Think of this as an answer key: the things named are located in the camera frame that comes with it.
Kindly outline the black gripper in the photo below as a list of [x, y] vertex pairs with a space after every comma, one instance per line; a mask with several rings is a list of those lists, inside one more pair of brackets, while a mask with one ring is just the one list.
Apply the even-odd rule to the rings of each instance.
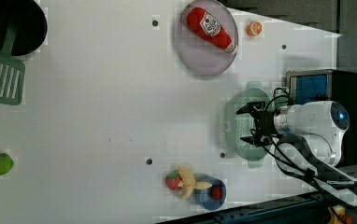
[[265, 109], [265, 102], [251, 102], [236, 111], [237, 115], [247, 113], [250, 113], [254, 120], [254, 136], [241, 137], [241, 140], [256, 146], [271, 145], [271, 137], [276, 133], [274, 113]]

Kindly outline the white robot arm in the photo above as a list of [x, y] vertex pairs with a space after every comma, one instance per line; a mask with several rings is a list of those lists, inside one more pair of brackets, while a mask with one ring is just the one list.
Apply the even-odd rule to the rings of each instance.
[[357, 207], [357, 178], [336, 168], [350, 127], [346, 108], [334, 101], [267, 108], [264, 102], [250, 102], [236, 111], [250, 115], [255, 124], [242, 140], [262, 149], [273, 147], [270, 155], [282, 173], [309, 184], [324, 197]]

